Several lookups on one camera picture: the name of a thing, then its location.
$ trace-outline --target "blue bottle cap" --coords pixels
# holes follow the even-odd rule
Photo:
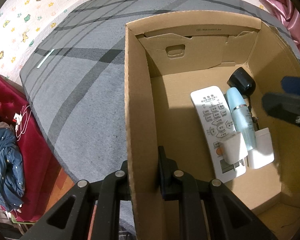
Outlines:
[[[246,104],[242,95],[235,87],[229,88],[226,93],[226,96],[227,96],[228,105],[231,113],[233,112],[234,108],[236,108],[237,106]]]

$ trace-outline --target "open cardboard box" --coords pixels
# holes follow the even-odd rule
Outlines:
[[[279,239],[300,227],[300,128],[268,117],[266,92],[283,92],[284,76],[300,63],[274,27],[221,11],[182,11],[126,25],[125,113],[129,182],[138,239],[179,239],[178,203],[158,185],[158,145],[179,169],[214,178],[210,153],[190,93],[212,85],[223,93],[242,66],[257,83],[251,97],[260,128],[268,127],[273,163],[226,185]]]

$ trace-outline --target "white remote control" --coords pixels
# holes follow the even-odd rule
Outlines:
[[[223,183],[246,172],[244,160],[228,164],[223,158],[218,140],[235,131],[230,110],[220,88],[211,86],[190,94],[206,137],[214,172]]]

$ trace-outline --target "red cushion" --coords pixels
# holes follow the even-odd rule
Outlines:
[[[11,124],[15,113],[20,114],[28,101],[24,94],[0,77],[0,118]],[[42,133],[31,114],[25,134],[17,142],[23,157],[26,190],[22,198],[24,204],[17,221],[38,220],[58,176],[60,165],[52,155]]]

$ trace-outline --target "orange button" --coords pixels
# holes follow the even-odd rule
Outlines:
[[[221,148],[218,148],[218,149],[217,149],[217,154],[218,154],[218,155],[222,155],[222,154],[223,154]]]

